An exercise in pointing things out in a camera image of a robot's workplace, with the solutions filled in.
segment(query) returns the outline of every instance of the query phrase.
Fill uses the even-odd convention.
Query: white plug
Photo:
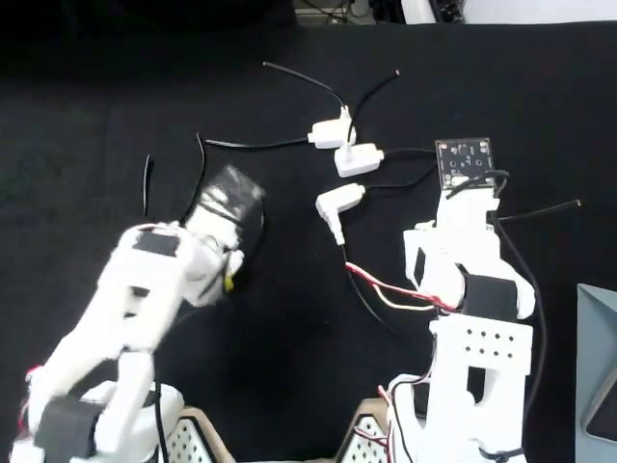
[[[384,160],[384,152],[377,150],[372,143],[361,145],[344,144],[335,151],[336,170],[340,177],[365,174],[379,168]]]
[[[347,132],[351,116],[347,106],[340,107],[340,117],[321,123],[314,123],[312,132],[308,135],[308,142],[315,144],[315,147],[320,150],[342,147],[347,141]],[[356,128],[351,130],[351,145],[356,143]]]
[[[345,237],[338,214],[358,204],[365,192],[366,189],[362,185],[350,183],[349,185],[322,193],[317,197],[317,201],[315,201],[317,212],[319,212],[321,218],[330,227],[330,231],[335,236],[338,246],[345,244]]]

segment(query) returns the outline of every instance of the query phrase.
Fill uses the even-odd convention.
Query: black circuit board
[[[493,169],[491,141],[488,138],[437,140],[435,148],[442,190],[454,188],[457,185],[456,177],[472,178]],[[493,186],[495,186],[493,178],[487,178],[474,185],[475,188]]]

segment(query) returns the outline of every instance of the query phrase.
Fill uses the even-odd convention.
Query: perforated white bracket
[[[372,416],[360,416],[356,427],[376,438],[386,437],[377,420]],[[387,463],[385,447],[359,436],[353,430],[351,432],[347,449],[339,460],[340,463]]]
[[[452,314],[431,323],[431,330],[454,357],[470,367],[528,375],[533,328],[521,323]]]
[[[190,418],[181,418],[177,422],[167,440],[167,453],[170,463],[214,463],[201,430]],[[158,462],[163,463],[160,450]]]

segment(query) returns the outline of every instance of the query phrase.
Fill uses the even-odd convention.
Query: black tablecloth
[[[550,330],[527,454],[574,461],[576,283],[611,287],[615,278],[615,49],[614,24],[3,45],[1,450],[15,433],[24,372],[75,325],[121,232],[141,221],[147,154],[151,211],[172,220],[199,169],[196,130],[271,142],[337,115],[327,94],[262,68],[268,60],[351,101],[398,68],[401,78],[359,121],[365,141],[430,148],[438,138],[488,136],[496,166],[512,175],[502,213],[583,200],[583,210],[508,226],[537,273]],[[398,372],[427,367],[428,317],[379,307],[412,338],[398,340],[349,287],[314,208],[318,194],[345,183],[331,151],[212,150],[208,175],[228,162],[268,193],[263,247],[234,295],[170,334],[159,375],[209,415],[238,459],[331,455],[363,397]],[[427,162],[401,156],[352,181],[411,179]],[[350,259],[405,285],[401,233],[434,217],[438,195],[433,176],[344,214]]]

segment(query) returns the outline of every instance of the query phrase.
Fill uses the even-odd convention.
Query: cable
[[[431,154],[432,155],[431,157],[437,154],[435,150],[429,150],[427,148],[397,148],[395,150],[384,151],[384,156],[391,156],[393,154],[401,154],[401,153],[408,153],[408,152]]]
[[[347,250],[344,244],[340,245],[340,250],[343,254],[343,261],[347,261]],[[345,273],[347,274],[347,276],[349,277],[349,282],[351,283],[352,288],[354,289],[354,291],[356,291],[356,294],[358,295],[358,298],[361,300],[362,304],[364,305],[364,307],[366,308],[366,310],[372,315],[373,318],[375,318],[384,328],[386,328],[388,331],[390,331],[393,335],[397,336],[398,338],[400,338],[401,340],[409,340],[409,337],[404,335],[402,332],[398,331],[396,328],[394,328],[392,325],[390,325],[389,323],[387,323],[382,317],[380,317],[375,310],[370,306],[370,304],[368,303],[368,301],[366,301],[366,299],[364,299],[364,296],[362,296],[362,292],[360,291],[360,288],[358,287],[358,285],[356,284],[356,280],[354,279],[354,275],[353,273],[351,273],[349,270],[347,270],[345,268]]]
[[[357,436],[362,437],[363,439],[366,439],[367,441],[370,442],[374,442],[375,444],[381,446],[381,447],[385,447],[386,446],[386,438],[385,437],[377,437],[377,436],[373,436],[369,433],[367,433],[366,431],[364,431],[363,429],[360,429],[357,426],[354,426],[354,434],[356,434]]]
[[[496,192],[495,192],[495,197],[498,198],[501,192],[503,191],[503,188],[505,188],[505,185],[507,184],[509,177],[510,177],[510,173],[507,171],[486,171],[484,174],[480,174],[479,176],[469,178],[465,180],[463,183],[461,183],[460,185],[456,185],[454,188],[452,188],[452,190],[447,194],[445,198],[447,200],[450,200],[454,198],[456,195],[458,195],[459,193],[461,193],[462,191],[465,191],[471,188],[472,186],[477,185],[478,183],[481,183],[487,178],[502,178],[501,185],[496,189]]]
[[[384,295],[382,290],[377,285],[373,285],[373,289],[375,289],[375,292],[377,293],[379,298],[384,302],[384,304],[386,304],[388,307],[392,307],[393,309],[404,309],[407,311],[416,311],[416,312],[426,312],[426,311],[435,310],[434,306],[407,306],[403,304],[395,304]]]
[[[184,227],[184,225],[186,224],[186,221],[188,220],[189,215],[191,215],[191,213],[193,212],[193,209],[195,208],[195,204],[197,203],[198,198],[200,197],[201,182],[203,181],[203,178],[205,177],[205,169],[207,166],[207,162],[206,162],[207,161],[207,147],[203,145],[203,141],[201,140],[199,132],[195,132],[195,138],[197,138],[197,143],[200,146],[200,152],[201,152],[200,175],[197,177],[197,181],[195,182],[195,186],[193,187],[193,193],[191,193],[191,200],[189,201],[189,205],[187,206],[186,210],[184,211],[184,214],[182,214],[182,216],[180,217],[180,220],[178,221],[181,227]]]
[[[304,143],[308,143],[309,139],[307,137],[298,138],[295,140],[284,140],[281,142],[274,143],[265,143],[262,145],[247,145],[245,143],[233,143],[233,142],[224,142],[221,140],[202,140],[207,145],[212,145],[213,147],[219,148],[229,148],[232,150],[272,150],[274,148],[283,148],[283,147],[291,147],[294,145],[303,145]]]
[[[307,5],[309,5],[311,8],[313,8],[314,10],[317,10],[317,11],[319,11],[320,13],[322,13],[322,14],[324,14],[324,15],[328,16],[328,17],[331,17],[332,19],[338,19],[338,20],[343,21],[343,22],[347,22],[347,21],[349,21],[349,19],[348,19],[348,18],[346,18],[346,17],[344,17],[344,16],[339,16],[339,15],[337,15],[337,14],[327,12],[326,10],[324,10],[323,8],[318,7],[317,5],[315,5],[314,3],[310,2],[309,0],[302,0],[302,1],[303,1],[304,3],[306,3]]]
[[[535,276],[533,275],[533,272],[531,271],[527,263],[524,261],[523,256],[521,255],[517,247],[514,245],[514,243],[510,239],[510,236],[508,236],[508,234],[505,232],[505,230],[499,223],[499,220],[496,218],[494,213],[493,213],[493,226],[495,227],[496,232],[501,235],[501,237],[503,238],[503,241],[508,246],[512,254],[514,255],[515,259],[517,260],[517,263],[519,264],[519,267],[521,268],[521,270],[523,271],[527,279],[531,282],[531,285],[533,286],[533,290],[536,296],[536,308],[538,311],[537,312],[538,322],[540,324],[540,335],[542,337],[542,340],[540,343],[540,353],[538,356],[538,364],[536,366],[536,375],[531,385],[531,389],[529,390],[529,394],[527,395],[527,401],[523,408],[523,426],[524,426],[529,416],[529,410],[531,409],[531,405],[533,404],[533,401],[535,400],[536,395],[538,394],[538,389],[540,387],[540,381],[542,378],[542,374],[544,373],[544,365],[545,365],[545,361],[547,358],[547,347],[549,344],[547,320],[546,320],[546,314],[544,312],[544,305],[542,303],[542,294],[540,293],[540,286],[538,285],[538,282]]]
[[[153,167],[154,164],[152,158],[148,155],[146,157],[146,164],[144,164],[144,175],[142,178],[142,213],[144,214],[144,217],[148,217],[150,179],[152,177]]]
[[[307,3],[307,5],[312,6],[312,5],[311,5],[309,2],[307,2],[306,0],[303,0],[303,1],[304,1],[305,3]],[[328,92],[330,95],[332,95],[334,98],[336,98],[336,101],[338,101],[338,103],[339,103],[341,106],[347,106],[347,105],[345,104],[345,101],[343,100],[342,96],[341,96],[339,93],[337,93],[337,92],[336,92],[336,91],[335,91],[332,87],[330,87],[330,86],[328,86],[328,85],[324,84],[323,82],[319,82],[317,79],[313,79],[312,77],[308,77],[307,75],[304,75],[304,74],[302,74],[301,72],[298,72],[297,70],[293,70],[293,69],[290,69],[290,68],[286,68],[286,67],[284,67],[284,66],[280,66],[280,65],[275,65],[274,63],[269,63],[269,62],[267,62],[267,61],[264,61],[264,62],[263,62],[263,65],[264,65],[266,68],[270,68],[270,69],[278,70],[278,71],[280,71],[280,72],[284,72],[285,74],[289,74],[289,75],[291,75],[291,76],[293,76],[293,77],[296,77],[296,78],[298,78],[298,79],[300,79],[300,80],[304,80],[305,82],[309,82],[310,84],[315,85],[315,86],[319,87],[320,89],[323,89],[323,90],[325,90],[326,92]]]
[[[437,163],[432,164],[429,169],[426,170],[423,174],[421,174],[418,178],[408,182],[408,183],[394,183],[394,184],[385,184],[385,185],[365,185],[364,188],[366,191],[375,191],[375,190],[390,190],[390,189],[398,189],[398,188],[414,188],[426,180],[428,177],[433,174],[434,171],[437,170]]]
[[[434,304],[436,306],[440,306],[440,307],[446,309],[447,311],[454,311],[454,310],[456,310],[456,308],[450,307],[447,304],[445,304],[445,302],[443,302],[439,298],[439,296],[436,296],[436,295],[433,295],[433,294],[424,294],[422,292],[417,292],[417,291],[413,291],[411,289],[406,289],[405,287],[388,285],[387,283],[384,283],[381,280],[378,280],[377,278],[372,276],[370,273],[368,273],[366,270],[361,268],[359,265],[356,265],[355,263],[346,261],[345,262],[345,267],[347,268],[347,270],[350,270],[351,272],[355,273],[356,275],[361,276],[362,278],[364,278],[365,280],[367,280],[368,282],[370,282],[374,286],[384,287],[386,289],[390,289],[392,291],[395,291],[395,292],[398,292],[398,293],[401,293],[401,294],[405,294],[407,296],[412,296],[412,297],[414,297],[416,299],[421,299],[423,301],[431,302],[432,304]]]
[[[533,219],[536,217],[542,217],[543,215],[549,215],[555,212],[561,212],[571,207],[581,207],[581,206],[582,206],[582,203],[580,202],[580,200],[572,200],[566,203],[552,205],[551,207],[545,207],[544,209],[533,210],[531,212],[525,212],[519,215],[509,215],[507,217],[499,217],[499,222],[502,224],[505,224],[507,222],[515,222],[521,219]]]
[[[386,87],[387,84],[389,84],[390,82],[392,82],[394,79],[396,79],[398,76],[400,76],[401,73],[398,71],[398,69],[394,72],[394,74],[386,77],[385,79],[379,81],[377,84],[375,84],[373,87],[371,87],[363,96],[362,98],[360,98],[360,101],[358,102],[358,105],[356,106],[356,110],[354,111],[354,116],[351,118],[351,121],[349,122],[349,129],[347,130],[347,143],[350,143],[351,141],[351,132],[354,129],[354,123],[358,120],[358,117],[360,116],[360,114],[362,113],[362,109],[363,107],[366,105],[366,103],[375,95],[377,95],[379,93],[380,90],[382,90],[384,87]]]
[[[158,378],[154,378],[154,417],[156,419],[156,433],[158,434],[158,445],[161,449],[163,463],[169,463],[170,456],[167,453],[167,440],[161,416],[161,382]]]

